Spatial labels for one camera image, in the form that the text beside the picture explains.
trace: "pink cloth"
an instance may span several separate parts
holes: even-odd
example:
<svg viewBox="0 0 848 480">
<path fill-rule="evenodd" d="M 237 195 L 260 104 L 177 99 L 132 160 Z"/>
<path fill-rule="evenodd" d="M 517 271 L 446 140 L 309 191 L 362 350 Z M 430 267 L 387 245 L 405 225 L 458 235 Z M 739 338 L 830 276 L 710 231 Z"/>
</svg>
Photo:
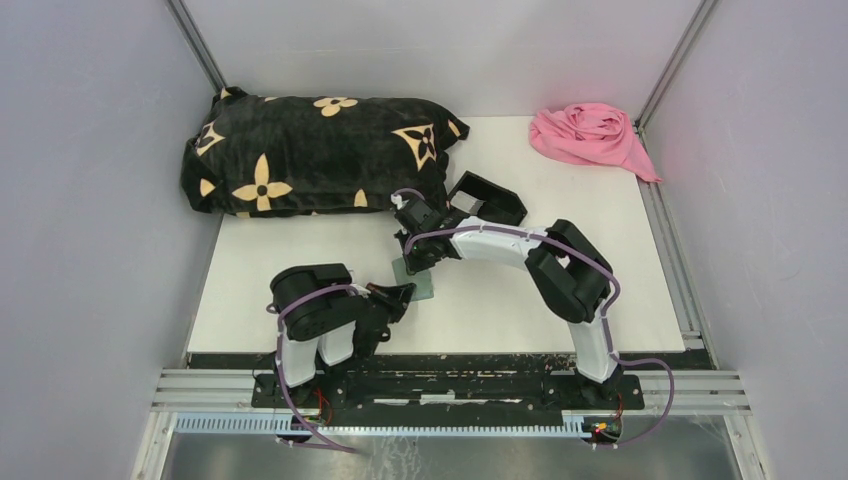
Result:
<svg viewBox="0 0 848 480">
<path fill-rule="evenodd" d="M 646 182 L 662 182 L 633 133 L 626 113 L 603 103 L 542 110 L 530 123 L 530 144 L 542 155 L 574 165 L 625 168 Z"/>
</svg>

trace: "white wall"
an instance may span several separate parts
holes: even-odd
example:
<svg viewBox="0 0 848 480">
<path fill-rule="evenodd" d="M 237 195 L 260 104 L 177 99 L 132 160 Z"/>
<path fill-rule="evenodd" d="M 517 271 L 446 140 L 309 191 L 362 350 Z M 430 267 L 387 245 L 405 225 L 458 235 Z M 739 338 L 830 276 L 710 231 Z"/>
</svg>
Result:
<svg viewBox="0 0 848 480">
<path fill-rule="evenodd" d="M 647 130 L 778 478 L 845 478 L 848 2 L 721 2 Z"/>
<path fill-rule="evenodd" d="M 0 22 L 0 478 L 129 478 L 213 240 L 178 187 L 213 92 L 161 0 Z"/>
<path fill-rule="evenodd" d="M 698 0 L 186 0 L 230 85 L 411 96 L 457 115 L 607 102 L 634 118 Z"/>
</svg>

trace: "metal frame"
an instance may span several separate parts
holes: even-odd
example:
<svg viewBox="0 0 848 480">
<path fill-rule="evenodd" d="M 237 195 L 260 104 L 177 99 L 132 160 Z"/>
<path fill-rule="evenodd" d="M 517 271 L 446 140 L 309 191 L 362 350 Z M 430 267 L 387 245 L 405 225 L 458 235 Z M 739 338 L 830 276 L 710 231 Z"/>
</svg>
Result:
<svg viewBox="0 0 848 480">
<path fill-rule="evenodd" d="M 255 387 L 250 370 L 164 370 L 153 399 L 153 407 L 145 430 L 144 440 L 133 470 L 135 480 L 161 478 L 167 452 L 176 431 L 193 430 L 194 433 L 268 434 L 269 421 L 286 430 L 287 435 L 302 435 L 300 430 L 289 428 L 288 409 L 257 409 L 251 407 Z M 642 385 L 644 410 L 626 410 L 626 416 L 656 416 L 665 407 L 669 382 L 663 371 L 631 371 Z M 723 416 L 732 439 L 734 455 L 744 480 L 765 480 L 767 469 L 761 461 L 757 439 L 754 435 L 751 408 L 739 375 L 732 371 L 678 371 L 675 373 L 675 402 L 672 416 Z M 316 409 L 303 409 L 305 415 L 314 415 Z M 346 430 L 327 429 L 327 434 L 353 434 L 371 436 L 552 436 L 576 437 L 572 431 L 582 416 L 609 415 L 606 410 L 563 411 L 563 429 L 532 427 L 505 427 L 475 429 L 400 429 L 354 427 Z"/>
<path fill-rule="evenodd" d="M 165 0 L 165 4 L 174 16 L 174 20 L 177 21 L 180 31 L 183 32 L 188 46 L 194 52 L 197 63 L 200 64 L 200 68 L 206 73 L 209 82 L 215 88 L 216 92 L 221 91 L 222 88 L 227 86 L 227 82 L 224 80 L 224 74 L 221 73 L 221 69 L 215 63 L 212 52 L 209 51 L 206 41 L 200 35 L 200 30 L 198 30 L 197 24 L 194 23 L 194 19 L 191 17 L 191 13 L 189 13 L 185 2 L 183 0 Z"/>
<path fill-rule="evenodd" d="M 648 101 L 645 102 L 645 107 L 642 109 L 642 113 L 640 113 L 639 118 L 636 119 L 636 127 L 640 130 L 644 129 L 645 125 L 651 121 L 651 117 L 657 110 L 657 105 L 659 105 L 660 100 L 662 100 L 666 90 L 668 90 L 671 81 L 677 75 L 677 72 L 680 70 L 680 66 L 692 50 L 692 46 L 701 34 L 701 31 L 703 31 L 704 25 L 707 24 L 707 21 L 713 15 L 713 12 L 715 12 L 715 7 L 718 5 L 718 2 L 719 0 L 701 0 L 701 3 L 695 10 L 695 14 L 692 16 L 692 20 L 689 21 L 689 25 L 687 25 L 686 30 L 683 31 L 683 36 L 677 43 L 677 47 L 675 47 L 674 52 L 672 52 L 671 58 L 669 58 L 662 75 L 660 75 L 659 81 L 654 87 L 654 90 L 651 91 L 651 94 L 648 96 Z"/>
</svg>

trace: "pillow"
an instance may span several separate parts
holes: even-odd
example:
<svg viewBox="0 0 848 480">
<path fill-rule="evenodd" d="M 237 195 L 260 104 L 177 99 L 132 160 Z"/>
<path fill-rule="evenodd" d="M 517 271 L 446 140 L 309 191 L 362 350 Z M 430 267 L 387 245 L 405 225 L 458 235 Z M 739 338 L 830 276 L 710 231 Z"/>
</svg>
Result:
<svg viewBox="0 0 848 480">
<path fill-rule="evenodd" d="M 183 155 L 194 210 L 250 217 L 388 210 L 400 188 L 447 202 L 445 151 L 469 127 L 415 98 L 259 97 L 227 87 Z"/>
</svg>

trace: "purple wire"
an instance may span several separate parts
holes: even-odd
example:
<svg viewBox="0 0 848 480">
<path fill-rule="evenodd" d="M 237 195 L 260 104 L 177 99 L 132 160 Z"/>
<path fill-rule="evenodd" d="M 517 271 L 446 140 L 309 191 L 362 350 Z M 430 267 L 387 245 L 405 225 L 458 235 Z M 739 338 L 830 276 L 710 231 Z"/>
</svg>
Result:
<svg viewBox="0 0 848 480">
<path fill-rule="evenodd" d="M 441 237 L 441 236 L 446 236 L 446 235 L 453 235 L 453 234 L 456 234 L 456 233 L 472 232 L 472 231 L 490 231 L 490 232 L 506 233 L 506 234 L 509 234 L 509 235 L 515 235 L 517 237 L 539 240 L 540 242 L 544 242 L 544 243 L 547 243 L 548 245 L 551 245 L 555 248 L 559 248 L 560 250 L 564 251 L 568 255 L 580 260 L 581 262 L 586 263 L 590 267 L 597 270 L 598 273 L 600 273 L 601 275 L 606 277 L 606 279 L 609 280 L 609 282 L 613 286 L 613 292 L 610 295 L 609 300 L 601 306 L 601 310 L 599 312 L 600 317 L 601 317 L 601 324 L 602 324 L 603 330 L 604 330 L 604 338 L 606 339 L 606 342 L 607 342 L 607 348 L 609 350 L 610 358 L 612 358 L 616 363 L 618 363 L 619 365 L 621 365 L 623 367 L 636 367 L 636 366 L 639 366 L 639 365 L 647 365 L 647 364 L 659 365 L 668 374 L 668 387 L 669 387 L 668 388 L 668 402 L 666 403 L 665 410 L 663 410 L 663 413 L 662 413 L 662 415 L 660 415 L 660 418 L 657 420 L 657 422 L 651 428 L 646 430 L 645 432 L 642 432 L 641 434 L 639 434 L 639 435 L 637 435 L 637 436 L 635 436 L 635 437 L 633 437 L 629 440 L 626 440 L 626 441 L 620 442 L 620 443 L 616 443 L 615 446 L 600 445 L 602 448 L 617 448 L 617 447 L 620 447 L 620 446 L 623 446 L 623 445 L 634 443 L 636 441 L 644 439 L 645 437 L 647 437 L 648 435 L 650 435 L 651 433 L 656 431 L 660 427 L 660 425 L 665 423 L 665 420 L 668 418 L 668 414 L 671 411 L 672 402 L 674 401 L 674 373 L 671 371 L 671 367 L 669 367 L 667 363 L 660 360 L 659 358 L 644 358 L 644 359 L 640 359 L 640 360 L 632 360 L 631 361 L 631 360 L 622 360 L 621 358 L 618 357 L 618 355 L 616 355 L 615 348 L 613 348 L 612 333 L 610 332 L 610 328 L 609 328 L 609 320 L 607 319 L 607 311 L 609 311 L 612 304 L 615 303 L 616 300 L 618 300 L 618 296 L 621 294 L 621 284 L 619 283 L 618 279 L 615 278 L 615 276 L 612 274 L 612 272 L 610 272 L 609 270 L 604 268 L 603 265 L 592 260 L 591 258 L 580 253 L 579 251 L 569 247 L 568 245 L 566 245 L 562 242 L 559 242 L 557 240 L 554 240 L 553 238 L 549 238 L 549 237 L 546 237 L 544 235 L 540 235 L 538 233 L 527 233 L 527 232 L 524 232 L 522 230 L 515 230 L 515 229 L 512 229 L 512 228 L 500 227 L 500 226 L 497 226 L 497 225 L 486 225 L 486 224 L 484 224 L 484 225 L 470 225 L 470 226 L 467 226 L 467 227 L 449 228 L 449 229 L 445 229 L 445 230 L 436 230 L 434 232 L 419 233 L 418 235 L 414 235 L 414 236 L 410 237 L 406 241 L 406 244 L 403 247 L 403 254 L 404 254 L 404 256 L 409 255 L 409 253 L 412 252 L 413 244 L 415 242 L 419 241 L 419 240 L 423 240 L 425 238 L 433 238 L 433 237 Z"/>
<path fill-rule="evenodd" d="M 318 438 L 319 440 L 321 440 L 325 443 L 325 445 L 320 445 L 320 444 L 315 444 L 315 443 L 293 443 L 293 442 L 290 443 L 290 445 L 295 446 L 295 447 L 317 448 L 317 449 L 322 449 L 322 450 L 338 450 L 340 452 L 345 452 L 345 453 L 356 453 L 356 450 L 354 450 L 353 448 L 345 447 L 344 445 L 340 445 L 340 444 L 330 440 L 329 438 L 325 437 L 324 435 L 321 435 L 318 432 L 318 430 L 315 428 L 314 425 L 307 422 L 306 419 L 303 418 L 303 415 L 300 414 L 300 412 L 297 410 L 297 407 L 295 407 L 295 405 L 294 405 L 294 401 L 292 401 L 292 399 L 291 399 L 291 394 L 289 393 L 289 388 L 288 388 L 288 386 L 286 386 L 286 375 L 285 375 L 285 373 L 283 373 L 283 326 L 285 325 L 284 319 L 286 318 L 286 315 L 290 314 L 296 308 L 300 307 L 301 305 L 303 305 L 304 303 L 306 303 L 310 300 L 315 300 L 316 298 L 323 296 L 323 295 L 327 295 L 328 293 L 341 292 L 341 291 L 345 291 L 345 290 L 352 292 L 354 294 L 358 294 L 356 287 L 354 287 L 353 285 L 332 285 L 332 286 L 329 286 L 329 287 L 324 287 L 324 288 L 315 290 L 312 293 L 306 294 L 306 295 L 298 298 L 294 302 L 288 304 L 283 309 L 283 311 L 280 312 L 280 315 L 277 317 L 277 329 L 278 329 L 277 331 L 279 332 L 277 334 L 277 375 L 279 376 L 279 379 L 280 379 L 280 390 L 283 391 L 283 398 L 286 400 L 286 404 L 289 406 L 289 409 L 292 411 L 292 414 L 294 414 L 295 418 L 297 418 L 300 421 L 300 423 L 307 430 L 309 430 L 310 433 L 312 433 L 312 435 L 314 435 L 316 438 Z"/>
<path fill-rule="evenodd" d="M 411 193 L 416 197 L 420 198 L 421 200 L 427 201 L 427 199 L 424 198 L 424 194 L 414 188 L 401 188 L 399 190 L 396 190 L 395 193 L 393 193 L 392 195 L 400 195 L 401 193 Z"/>
</svg>

